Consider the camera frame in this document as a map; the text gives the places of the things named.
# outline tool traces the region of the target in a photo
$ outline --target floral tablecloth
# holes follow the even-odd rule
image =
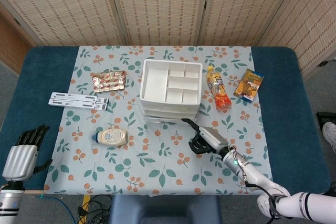
[[[106,111],[64,108],[45,182],[46,193],[150,196],[260,193],[245,188],[219,156],[194,154],[188,146],[194,136],[190,127],[144,122],[139,100],[142,66],[145,59],[154,58],[203,64],[197,124],[217,129],[245,159],[271,177],[259,99],[255,97],[253,103],[247,103],[233,96],[246,69],[254,69],[250,47],[82,46],[69,93],[93,94],[93,73],[110,70],[127,71],[126,88],[97,94],[109,98]],[[206,85],[205,70],[209,65],[222,74],[233,102],[225,113],[216,110]],[[96,131],[112,127],[128,131],[126,145],[108,147],[91,139]]]

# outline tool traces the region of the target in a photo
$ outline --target orange drink bottle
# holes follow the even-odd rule
[[[206,82],[215,98],[216,108],[219,111],[227,110],[232,106],[230,98],[225,92],[222,76],[215,71],[213,66],[208,66],[208,73],[206,74]]]

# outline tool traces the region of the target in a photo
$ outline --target plastic bottle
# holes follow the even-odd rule
[[[230,98],[225,92],[221,74],[214,70],[213,66],[208,66],[208,73],[206,74],[206,82],[209,89],[215,98],[216,108],[219,111],[227,110],[232,106]]]
[[[126,143],[127,131],[122,129],[109,129],[106,131],[100,131],[93,135],[92,139],[98,144],[119,146]]]

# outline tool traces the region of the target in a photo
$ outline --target blue cable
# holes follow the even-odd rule
[[[43,194],[41,194],[40,196],[35,196],[35,198],[40,198],[40,199],[43,199],[43,198],[45,198],[45,199],[52,199],[52,200],[57,200],[57,201],[61,202],[62,205],[68,210],[68,213],[70,214],[70,216],[71,216],[71,218],[72,218],[72,221],[74,222],[73,224],[76,224],[76,221],[75,221],[75,219],[74,219],[74,217],[73,217],[73,215],[72,215],[70,209],[69,209],[69,208],[67,207],[67,205],[65,205],[65,203],[64,203],[63,201],[61,201],[60,199],[58,199],[58,198],[54,198],[54,197],[44,196]]]

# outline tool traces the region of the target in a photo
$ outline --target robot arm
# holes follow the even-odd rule
[[[199,127],[189,119],[182,119],[196,131],[189,146],[196,154],[213,152],[222,157],[224,164],[245,182],[246,187],[264,191],[258,197],[259,210],[267,217],[305,218],[325,224],[336,223],[336,198],[325,195],[297,193],[290,195],[282,186],[270,181],[235,148],[210,127]]]
[[[23,182],[29,180],[32,174],[48,168],[53,161],[49,159],[45,164],[35,167],[38,151],[48,129],[48,126],[41,125],[24,132],[10,149],[2,173],[7,184],[0,189],[0,223],[14,223],[25,192]]]

